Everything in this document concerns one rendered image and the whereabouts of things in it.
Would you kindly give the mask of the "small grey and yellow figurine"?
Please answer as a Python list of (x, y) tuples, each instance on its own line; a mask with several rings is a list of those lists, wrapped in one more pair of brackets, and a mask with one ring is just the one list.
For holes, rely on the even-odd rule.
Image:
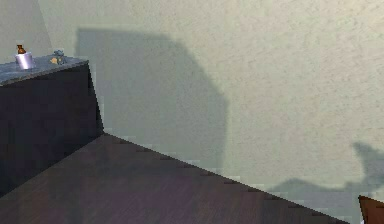
[(66, 64), (64, 52), (62, 50), (55, 50), (53, 52), (53, 57), (50, 59), (50, 62), (57, 65)]

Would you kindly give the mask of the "dark cabinet with grey top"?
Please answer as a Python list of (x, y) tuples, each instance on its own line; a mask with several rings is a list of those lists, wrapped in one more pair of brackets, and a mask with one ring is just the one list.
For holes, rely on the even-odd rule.
[(0, 64), (0, 197), (103, 134), (89, 62)]

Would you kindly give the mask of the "brown wooden furniture corner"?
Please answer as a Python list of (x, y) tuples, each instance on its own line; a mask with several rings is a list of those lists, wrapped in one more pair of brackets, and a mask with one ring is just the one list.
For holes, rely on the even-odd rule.
[(364, 224), (384, 224), (384, 202), (366, 196), (358, 199)]

